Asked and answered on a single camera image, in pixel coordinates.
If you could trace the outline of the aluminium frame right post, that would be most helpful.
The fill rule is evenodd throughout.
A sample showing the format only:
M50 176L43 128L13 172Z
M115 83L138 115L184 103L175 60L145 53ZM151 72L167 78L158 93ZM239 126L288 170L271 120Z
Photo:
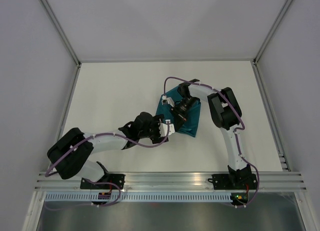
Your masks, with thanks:
M271 42L272 38L276 34L279 26L281 25L283 19L285 18L286 14L288 13L290 7L292 6L295 0L285 0L280 11L278 12L274 22L271 25L266 37L264 38L258 52L256 53L255 57L252 59L252 65L256 66L259 60L262 58L263 54L265 53L269 43Z

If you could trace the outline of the aluminium frame left post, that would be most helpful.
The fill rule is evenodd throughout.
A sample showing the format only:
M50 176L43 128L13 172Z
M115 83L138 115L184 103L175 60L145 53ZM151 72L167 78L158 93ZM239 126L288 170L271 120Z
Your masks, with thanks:
M50 22L52 23L54 29L58 33L59 38L61 39L64 47L66 48L68 54L72 58L73 62L77 67L81 65L81 61L79 60L76 52L74 51L68 37L66 36L53 8L51 7L48 0L39 0L42 8L44 9L46 15L48 16Z

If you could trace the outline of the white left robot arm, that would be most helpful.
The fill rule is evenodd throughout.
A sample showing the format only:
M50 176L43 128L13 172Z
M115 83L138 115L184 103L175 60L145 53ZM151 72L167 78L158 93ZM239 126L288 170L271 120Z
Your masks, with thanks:
M108 171L98 161L90 161L91 155L134 146L156 148L167 142L174 132L171 120L162 114L153 116L148 112L141 112L135 120L113 131L89 133L74 127L47 151L51 166L45 176L58 174L63 180L78 176L89 179L98 189L104 189L109 184Z

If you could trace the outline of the teal cloth napkin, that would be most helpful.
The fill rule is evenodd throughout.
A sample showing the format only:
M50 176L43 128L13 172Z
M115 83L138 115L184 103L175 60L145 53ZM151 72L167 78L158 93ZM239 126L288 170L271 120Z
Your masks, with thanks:
M178 93L178 86L168 90L166 95L172 98L176 105L183 99L183 97ZM176 121L176 118L170 111L171 107L172 106L169 104L162 104L162 97L160 97L155 114L164 115L164 120L170 120L173 123ZM187 112L186 122L184 122L180 128L175 127L175 131L195 138L199 126L200 113L201 102L197 100Z

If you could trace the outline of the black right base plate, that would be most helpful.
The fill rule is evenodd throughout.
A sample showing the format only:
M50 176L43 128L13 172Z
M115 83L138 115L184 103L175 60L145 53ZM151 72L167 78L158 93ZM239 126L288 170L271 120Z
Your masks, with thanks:
M257 176L252 173L249 164L242 169L232 169L228 165L227 169L228 174L214 173L207 179L214 190L256 190L258 188Z

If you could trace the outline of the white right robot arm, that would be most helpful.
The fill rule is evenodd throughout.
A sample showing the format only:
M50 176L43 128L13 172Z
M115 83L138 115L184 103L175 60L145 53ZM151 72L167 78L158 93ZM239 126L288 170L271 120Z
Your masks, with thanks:
M235 189L241 188L247 181L246 173L251 172L241 151L242 143L239 131L245 126L241 119L242 111L231 88L218 90L198 79L178 85L177 92L182 100L175 104L170 112L174 117L174 127L179 130L189 119L192 106L198 101L208 103L211 119L220 129L228 155L228 183Z

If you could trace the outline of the aluminium front rail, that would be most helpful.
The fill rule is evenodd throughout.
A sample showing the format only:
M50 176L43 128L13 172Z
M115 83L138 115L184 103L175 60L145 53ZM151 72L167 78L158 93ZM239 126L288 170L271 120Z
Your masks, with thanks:
M211 192L210 172L126 172L124 192ZM80 191L81 178L62 180L58 175L45 177L38 174L33 185L35 191ZM305 192L307 186L299 172L260 172L260 192Z

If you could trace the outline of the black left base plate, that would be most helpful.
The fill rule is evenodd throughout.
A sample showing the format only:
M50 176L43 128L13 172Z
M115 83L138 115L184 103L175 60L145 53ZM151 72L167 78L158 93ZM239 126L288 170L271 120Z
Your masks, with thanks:
M123 173L111 173L104 176L99 181L93 183L85 178L81 179L81 190L116 190L117 187L122 190L125 184L126 175Z

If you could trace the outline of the aluminium frame post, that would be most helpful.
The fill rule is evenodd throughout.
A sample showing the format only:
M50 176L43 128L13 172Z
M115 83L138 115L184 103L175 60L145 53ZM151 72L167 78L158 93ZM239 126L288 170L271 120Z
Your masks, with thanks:
M274 22L271 25L266 37L264 38L258 52L256 53L255 57L252 59L252 65L256 66L259 60L262 58L263 54L265 53L269 43L271 42L272 38L276 34L279 26L281 25L283 19L285 18L286 14L288 13L290 7L292 6L295 0L285 0L280 11L278 12Z
M79 60L76 52L74 51L68 37L66 36L53 8L51 7L48 0L39 0L42 8L44 9L46 15L48 16L50 22L52 23L54 29L58 33L59 38L61 39L64 47L66 48L68 54L72 58L73 62L77 67L81 65L81 61Z

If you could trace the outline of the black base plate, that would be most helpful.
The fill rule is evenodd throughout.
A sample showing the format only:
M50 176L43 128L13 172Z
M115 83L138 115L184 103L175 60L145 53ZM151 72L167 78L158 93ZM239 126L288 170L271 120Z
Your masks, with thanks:
M111 173L104 176L99 181L93 183L85 178L81 179L81 190L116 190L117 187L122 190L125 184L126 175L123 173Z
M249 164L242 169L232 169L228 165L227 169L228 174L214 173L207 179L214 190L256 190L258 188L257 176L252 173Z

